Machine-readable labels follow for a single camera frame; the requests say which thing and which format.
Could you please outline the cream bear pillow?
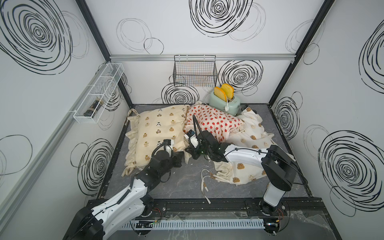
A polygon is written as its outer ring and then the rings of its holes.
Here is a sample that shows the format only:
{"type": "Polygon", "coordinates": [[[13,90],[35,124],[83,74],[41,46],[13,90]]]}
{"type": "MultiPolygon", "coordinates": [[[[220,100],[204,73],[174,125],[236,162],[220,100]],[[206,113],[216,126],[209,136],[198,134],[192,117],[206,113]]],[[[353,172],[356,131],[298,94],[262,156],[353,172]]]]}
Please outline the cream bear pillow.
{"type": "Polygon", "coordinates": [[[143,169],[149,164],[152,152],[164,140],[174,142],[174,152],[182,152],[187,147],[184,142],[184,126],[189,105],[173,105],[138,113],[129,110],[127,120],[131,130],[126,133],[129,139],[129,152],[126,155],[122,177],[130,175],[134,169],[143,169]]]}

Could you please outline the cream bear pillowcase right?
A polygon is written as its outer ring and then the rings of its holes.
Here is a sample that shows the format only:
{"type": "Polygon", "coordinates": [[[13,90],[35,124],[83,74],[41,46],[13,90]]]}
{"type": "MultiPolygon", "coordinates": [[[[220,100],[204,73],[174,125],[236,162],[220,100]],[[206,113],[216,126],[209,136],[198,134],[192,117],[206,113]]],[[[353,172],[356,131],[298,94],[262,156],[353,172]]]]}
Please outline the cream bear pillowcase right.
{"type": "Polygon", "coordinates": [[[262,126],[262,118],[246,108],[236,118],[243,122],[240,131],[224,142],[224,161],[215,162],[209,176],[223,183],[245,185],[267,177],[269,184],[262,205],[275,208],[283,195],[292,189],[298,171],[293,155],[284,152],[262,126]]]}

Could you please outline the strawberry print pillow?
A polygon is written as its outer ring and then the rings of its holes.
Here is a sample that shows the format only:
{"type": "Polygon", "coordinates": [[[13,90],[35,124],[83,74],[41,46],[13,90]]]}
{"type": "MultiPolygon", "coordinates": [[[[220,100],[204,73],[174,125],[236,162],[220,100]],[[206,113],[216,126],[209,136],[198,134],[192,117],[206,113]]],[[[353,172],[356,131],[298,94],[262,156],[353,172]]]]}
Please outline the strawberry print pillow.
{"type": "Polygon", "coordinates": [[[185,133],[194,130],[193,116],[196,117],[201,130],[211,133],[219,143],[226,142],[231,135],[245,129],[245,123],[241,119],[209,105],[197,104],[188,108],[185,133]]]}

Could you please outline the front yellow toast slice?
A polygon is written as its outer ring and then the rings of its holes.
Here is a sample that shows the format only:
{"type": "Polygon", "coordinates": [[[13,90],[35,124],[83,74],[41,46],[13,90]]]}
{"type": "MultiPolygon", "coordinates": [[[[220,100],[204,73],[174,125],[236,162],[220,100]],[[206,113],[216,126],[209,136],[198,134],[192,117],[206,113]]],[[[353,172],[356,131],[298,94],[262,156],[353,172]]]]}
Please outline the front yellow toast slice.
{"type": "Polygon", "coordinates": [[[224,102],[227,102],[227,95],[226,93],[219,87],[214,88],[214,95],[221,99],[224,102]]]}

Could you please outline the yellow toast slice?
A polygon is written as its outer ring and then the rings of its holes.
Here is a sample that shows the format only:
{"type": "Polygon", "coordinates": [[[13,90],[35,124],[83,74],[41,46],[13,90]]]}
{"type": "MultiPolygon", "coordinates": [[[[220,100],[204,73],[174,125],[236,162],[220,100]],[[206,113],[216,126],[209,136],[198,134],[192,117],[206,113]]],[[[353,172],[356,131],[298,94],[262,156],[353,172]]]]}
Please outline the yellow toast slice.
{"type": "Polygon", "coordinates": [[[227,95],[226,93],[219,87],[214,88],[214,95],[221,99],[224,102],[227,102],[227,95]]]}
{"type": "Polygon", "coordinates": [[[228,101],[231,101],[234,98],[235,90],[229,84],[222,84],[221,89],[225,92],[228,101]]]}

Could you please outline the rear yellow toast slice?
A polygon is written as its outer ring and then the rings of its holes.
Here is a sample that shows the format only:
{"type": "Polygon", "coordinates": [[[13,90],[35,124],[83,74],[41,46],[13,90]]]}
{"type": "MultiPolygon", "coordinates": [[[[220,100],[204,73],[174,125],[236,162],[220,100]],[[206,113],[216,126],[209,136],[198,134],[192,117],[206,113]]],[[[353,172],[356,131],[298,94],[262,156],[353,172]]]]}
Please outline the rear yellow toast slice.
{"type": "Polygon", "coordinates": [[[228,101],[231,101],[234,98],[235,90],[229,84],[222,84],[221,89],[225,92],[228,101]]]}

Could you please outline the dark item in shelf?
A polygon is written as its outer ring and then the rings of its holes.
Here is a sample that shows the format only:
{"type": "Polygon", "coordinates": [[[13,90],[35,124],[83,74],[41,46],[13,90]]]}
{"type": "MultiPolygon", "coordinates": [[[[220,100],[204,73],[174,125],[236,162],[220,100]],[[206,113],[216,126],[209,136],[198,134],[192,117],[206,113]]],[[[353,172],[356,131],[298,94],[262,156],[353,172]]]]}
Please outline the dark item in shelf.
{"type": "Polygon", "coordinates": [[[104,102],[101,99],[96,99],[90,107],[83,113],[84,117],[93,117],[95,113],[103,106],[104,102]]]}

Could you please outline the mint green toaster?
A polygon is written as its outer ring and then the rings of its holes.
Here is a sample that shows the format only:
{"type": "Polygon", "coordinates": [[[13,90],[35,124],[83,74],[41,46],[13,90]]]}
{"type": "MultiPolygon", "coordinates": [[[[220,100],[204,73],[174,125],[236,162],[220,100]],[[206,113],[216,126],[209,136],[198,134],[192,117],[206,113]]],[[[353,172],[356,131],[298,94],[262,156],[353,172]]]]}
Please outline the mint green toaster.
{"type": "Polygon", "coordinates": [[[217,97],[214,92],[210,93],[209,105],[227,114],[236,116],[240,110],[240,104],[241,101],[236,96],[230,102],[226,102],[217,97]]]}

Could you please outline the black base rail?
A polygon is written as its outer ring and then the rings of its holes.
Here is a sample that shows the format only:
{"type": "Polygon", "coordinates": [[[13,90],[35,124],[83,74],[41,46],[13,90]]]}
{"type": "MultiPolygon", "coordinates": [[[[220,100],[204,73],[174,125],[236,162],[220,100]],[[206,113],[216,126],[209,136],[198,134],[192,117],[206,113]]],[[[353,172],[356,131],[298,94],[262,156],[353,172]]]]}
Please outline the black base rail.
{"type": "Polygon", "coordinates": [[[283,218],[291,211],[325,211],[320,198],[283,198],[273,212],[261,206],[261,198],[241,199],[152,199],[143,197],[137,206],[144,207],[142,215],[166,217],[171,213],[245,212],[248,217],[283,218]]]}

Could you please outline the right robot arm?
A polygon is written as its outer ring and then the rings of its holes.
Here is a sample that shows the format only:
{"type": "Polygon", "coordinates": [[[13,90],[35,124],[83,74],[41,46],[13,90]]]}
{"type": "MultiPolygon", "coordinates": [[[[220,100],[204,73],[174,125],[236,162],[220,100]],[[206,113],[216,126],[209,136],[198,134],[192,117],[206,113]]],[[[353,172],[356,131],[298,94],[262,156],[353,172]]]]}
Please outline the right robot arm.
{"type": "Polygon", "coordinates": [[[208,177],[232,185],[245,185],[266,177],[269,184],[259,203],[260,211],[270,216],[278,209],[284,194],[291,191],[299,168],[296,161],[279,146],[266,149],[246,148],[219,143],[208,131],[197,134],[190,130],[184,136],[193,159],[205,156],[215,163],[216,172],[208,177]]]}

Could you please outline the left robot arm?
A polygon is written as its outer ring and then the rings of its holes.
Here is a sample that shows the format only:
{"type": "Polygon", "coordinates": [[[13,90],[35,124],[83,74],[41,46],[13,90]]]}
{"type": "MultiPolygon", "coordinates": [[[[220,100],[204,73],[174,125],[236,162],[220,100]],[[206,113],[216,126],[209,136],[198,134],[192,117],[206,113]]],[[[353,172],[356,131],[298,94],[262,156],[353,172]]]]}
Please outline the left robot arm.
{"type": "Polygon", "coordinates": [[[107,240],[120,227],[141,215],[150,215],[153,204],[149,192],[172,168],[182,166],[183,152],[158,150],[131,183],[109,200],[91,209],[84,207],[74,216],[64,240],[107,240]]]}

